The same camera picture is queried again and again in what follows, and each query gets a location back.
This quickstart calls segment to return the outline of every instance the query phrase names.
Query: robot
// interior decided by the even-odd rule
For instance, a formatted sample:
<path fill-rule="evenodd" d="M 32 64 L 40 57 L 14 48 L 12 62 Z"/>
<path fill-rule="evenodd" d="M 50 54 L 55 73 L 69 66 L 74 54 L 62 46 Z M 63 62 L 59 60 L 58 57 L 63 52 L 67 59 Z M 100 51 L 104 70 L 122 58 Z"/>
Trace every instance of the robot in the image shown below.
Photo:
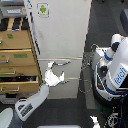
<path fill-rule="evenodd" d="M 114 34 L 111 46 L 96 48 L 93 91 L 102 103 L 114 106 L 128 90 L 128 37 Z"/>
<path fill-rule="evenodd" d="M 15 104 L 15 110 L 7 108 L 0 113 L 0 128 L 22 128 L 23 122 L 38 108 L 49 94 L 49 87 L 56 86 L 64 82 L 64 72 L 60 77 L 57 77 L 52 72 L 54 65 L 60 65 L 53 62 L 48 63 L 45 72 L 45 83 L 41 84 L 39 91 L 27 99 L 20 99 Z"/>

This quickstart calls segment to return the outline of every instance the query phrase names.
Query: white robot body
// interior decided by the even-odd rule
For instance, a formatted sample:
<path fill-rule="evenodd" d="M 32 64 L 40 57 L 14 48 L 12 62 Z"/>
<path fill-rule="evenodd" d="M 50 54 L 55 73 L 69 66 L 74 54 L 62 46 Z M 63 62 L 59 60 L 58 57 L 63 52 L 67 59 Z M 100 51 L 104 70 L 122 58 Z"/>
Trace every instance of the white robot body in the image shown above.
<path fill-rule="evenodd" d="M 100 128 L 100 125 L 99 125 L 99 122 L 98 122 L 98 119 L 96 116 L 90 116 L 93 120 L 93 123 L 94 123 L 94 126 L 93 128 Z"/>
<path fill-rule="evenodd" d="M 26 121 L 32 112 L 39 107 L 49 94 L 49 86 L 44 84 L 35 95 L 27 99 L 21 99 L 15 104 L 15 110 L 22 121 Z"/>
<path fill-rule="evenodd" d="M 104 56 L 101 56 L 100 61 L 96 64 L 94 73 L 95 89 L 107 101 L 123 96 L 128 89 L 121 86 L 128 74 L 128 37 L 124 38 L 119 34 L 113 35 L 111 45 L 115 44 L 118 44 L 118 48 L 115 51 L 112 46 L 107 50 L 101 48 Z M 102 75 L 105 71 L 101 71 L 101 69 L 105 66 L 107 68 L 106 74 Z"/>
<path fill-rule="evenodd" d="M 0 113 L 0 128 L 8 128 L 13 118 L 12 108 L 6 108 Z"/>

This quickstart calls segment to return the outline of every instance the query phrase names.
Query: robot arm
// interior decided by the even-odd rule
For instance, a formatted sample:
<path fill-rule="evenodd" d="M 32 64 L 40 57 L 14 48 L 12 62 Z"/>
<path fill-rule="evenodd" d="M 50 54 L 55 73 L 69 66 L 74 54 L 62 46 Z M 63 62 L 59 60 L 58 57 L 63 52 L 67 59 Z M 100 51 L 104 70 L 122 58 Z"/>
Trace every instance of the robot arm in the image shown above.
<path fill-rule="evenodd" d="M 32 95 L 28 99 L 21 99 L 15 104 L 15 110 L 22 121 L 26 121 L 32 112 L 39 107 L 49 94 L 49 86 L 56 86 L 64 81 L 64 72 L 60 77 L 57 77 L 52 72 L 52 67 L 55 62 L 48 63 L 48 68 L 45 73 L 45 84 L 42 84 L 38 93 Z"/>
<path fill-rule="evenodd" d="M 111 47 L 109 47 L 107 50 L 102 49 L 104 56 L 101 57 L 101 59 L 100 59 L 101 70 L 109 68 L 109 66 L 111 65 L 113 56 L 114 56 L 119 44 L 121 43 L 121 41 L 123 39 L 124 39 L 124 37 L 121 36 L 120 34 L 114 34 L 112 36 L 112 40 L 111 40 Z"/>

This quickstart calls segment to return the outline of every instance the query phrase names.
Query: black floor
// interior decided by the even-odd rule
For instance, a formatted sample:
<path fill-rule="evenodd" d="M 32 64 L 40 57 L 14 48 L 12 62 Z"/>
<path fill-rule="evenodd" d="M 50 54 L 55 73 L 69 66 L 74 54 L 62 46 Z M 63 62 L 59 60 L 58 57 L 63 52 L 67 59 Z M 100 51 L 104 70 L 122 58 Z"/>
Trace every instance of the black floor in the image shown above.
<path fill-rule="evenodd" d="M 85 52 L 91 52 L 92 44 L 109 46 L 111 37 L 115 33 L 126 36 L 120 23 L 120 12 L 125 8 L 128 8 L 127 0 L 124 3 L 120 0 L 105 0 L 103 4 L 101 0 L 92 0 Z M 80 81 L 83 89 L 84 84 L 84 81 Z M 101 115 L 101 111 L 87 109 L 86 100 L 85 94 L 80 91 L 77 99 L 46 100 L 24 123 L 23 128 L 36 128 L 44 125 L 79 125 L 83 128 L 92 128 L 93 122 L 90 118 L 92 115 L 98 117 L 101 128 L 103 128 L 106 120 Z M 14 105 L 0 104 L 0 111 L 9 106 L 14 108 Z"/>

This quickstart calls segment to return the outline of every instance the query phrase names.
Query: black cable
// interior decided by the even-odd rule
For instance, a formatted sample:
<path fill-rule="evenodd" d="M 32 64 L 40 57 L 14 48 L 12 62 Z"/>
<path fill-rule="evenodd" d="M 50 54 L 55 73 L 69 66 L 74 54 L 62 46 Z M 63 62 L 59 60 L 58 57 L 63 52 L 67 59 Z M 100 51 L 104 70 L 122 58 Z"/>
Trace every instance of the black cable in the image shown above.
<path fill-rule="evenodd" d="M 100 4 L 104 4 L 106 2 L 106 0 L 96 0 L 98 3 Z"/>
<path fill-rule="evenodd" d="M 102 106 L 102 109 L 101 109 L 101 115 L 107 120 L 108 119 L 108 115 L 105 115 L 105 113 L 104 113 L 104 107 Z"/>
<path fill-rule="evenodd" d="M 123 107 L 123 102 L 124 102 L 124 99 L 125 99 L 127 93 L 128 93 L 128 90 L 124 93 L 124 97 L 123 97 L 123 99 L 121 101 L 121 116 L 120 116 L 120 122 L 119 122 L 118 128 L 120 128 L 120 126 L 121 126 L 121 122 L 122 122 L 122 107 Z"/>
<path fill-rule="evenodd" d="M 89 80 L 83 80 L 83 79 L 79 79 L 79 80 L 90 83 L 90 88 L 89 88 L 87 91 L 83 91 L 83 90 L 80 88 L 80 86 L 78 87 L 79 91 L 82 92 L 82 93 L 88 93 L 88 92 L 90 92 L 91 89 L 92 89 L 92 83 L 91 83 L 91 81 L 89 81 Z"/>

